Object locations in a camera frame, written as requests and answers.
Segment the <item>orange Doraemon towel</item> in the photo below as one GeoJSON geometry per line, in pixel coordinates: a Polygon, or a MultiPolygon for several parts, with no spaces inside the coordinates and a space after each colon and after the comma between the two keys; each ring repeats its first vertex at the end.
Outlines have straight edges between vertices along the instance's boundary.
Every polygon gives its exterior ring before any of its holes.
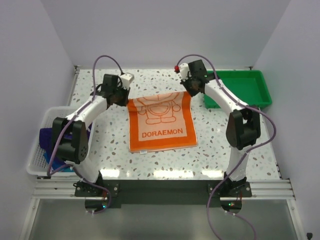
{"type": "Polygon", "coordinates": [[[195,147],[198,144],[186,91],[130,99],[129,150],[156,152],[195,147]]]}

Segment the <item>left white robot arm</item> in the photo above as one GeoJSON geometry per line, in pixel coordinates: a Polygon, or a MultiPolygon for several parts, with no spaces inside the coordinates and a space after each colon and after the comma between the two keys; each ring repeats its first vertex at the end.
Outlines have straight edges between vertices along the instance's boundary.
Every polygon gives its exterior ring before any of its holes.
{"type": "Polygon", "coordinates": [[[52,167],[55,157],[65,162],[77,175],[88,181],[86,190],[92,196],[101,195],[104,184],[98,180],[100,171],[89,158],[87,129],[111,105],[127,106],[130,85],[134,79],[132,73],[105,74],[102,83],[93,89],[89,99],[80,108],[66,117],[56,117],[52,122],[49,167],[52,167]]]}

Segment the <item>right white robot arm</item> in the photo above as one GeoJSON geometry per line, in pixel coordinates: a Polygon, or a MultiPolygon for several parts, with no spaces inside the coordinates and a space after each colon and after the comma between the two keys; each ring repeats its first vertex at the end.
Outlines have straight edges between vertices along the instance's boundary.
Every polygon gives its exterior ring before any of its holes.
{"type": "Polygon", "coordinates": [[[252,106],[248,109],[247,103],[232,93],[216,73],[208,73],[202,60],[182,63],[174,71],[181,75],[180,83],[192,97],[205,94],[228,117],[225,136],[231,152],[225,176],[229,180],[223,183],[222,189],[227,196],[235,196],[241,190],[239,181],[246,178],[251,148],[261,136],[260,114],[252,106]]]}

